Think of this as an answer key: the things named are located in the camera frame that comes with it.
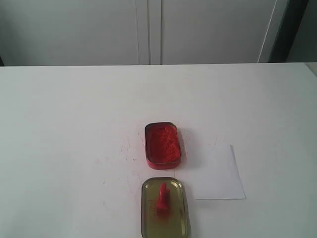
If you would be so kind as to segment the white paper sheet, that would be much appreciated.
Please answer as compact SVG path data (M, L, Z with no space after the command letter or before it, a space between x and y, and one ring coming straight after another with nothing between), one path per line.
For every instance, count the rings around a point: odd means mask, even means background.
M246 198L230 144L207 146L196 155L187 151L175 175L191 188L196 200Z

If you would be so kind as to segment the red ink pad tin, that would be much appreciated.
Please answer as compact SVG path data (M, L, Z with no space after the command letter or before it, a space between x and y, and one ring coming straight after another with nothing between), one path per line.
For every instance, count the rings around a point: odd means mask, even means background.
M181 162L177 127L171 122L154 122L145 126L147 163L155 170L176 168Z

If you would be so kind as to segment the gold tin lid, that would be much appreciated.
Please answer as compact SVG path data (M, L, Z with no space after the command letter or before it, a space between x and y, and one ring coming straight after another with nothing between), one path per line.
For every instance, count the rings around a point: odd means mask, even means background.
M161 184L170 189L168 217L157 215L156 202ZM172 177L154 177L142 185L141 235L144 238L188 238L191 233L184 185Z

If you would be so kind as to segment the dark vertical post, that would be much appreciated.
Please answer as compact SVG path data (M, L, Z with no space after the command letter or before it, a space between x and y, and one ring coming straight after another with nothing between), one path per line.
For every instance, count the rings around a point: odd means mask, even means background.
M269 55L269 63L286 62L309 0L289 0Z

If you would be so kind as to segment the red stamp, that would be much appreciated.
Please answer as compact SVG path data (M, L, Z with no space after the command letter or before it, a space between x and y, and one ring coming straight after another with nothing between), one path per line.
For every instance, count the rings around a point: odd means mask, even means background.
M157 215L160 217L168 217L170 212L170 189L163 182L159 189L158 199L156 202Z

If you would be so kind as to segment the white cabinet doors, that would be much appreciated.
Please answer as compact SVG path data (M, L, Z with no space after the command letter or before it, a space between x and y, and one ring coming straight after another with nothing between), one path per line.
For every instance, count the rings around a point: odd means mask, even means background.
M3 0L7 66L267 62L285 0Z

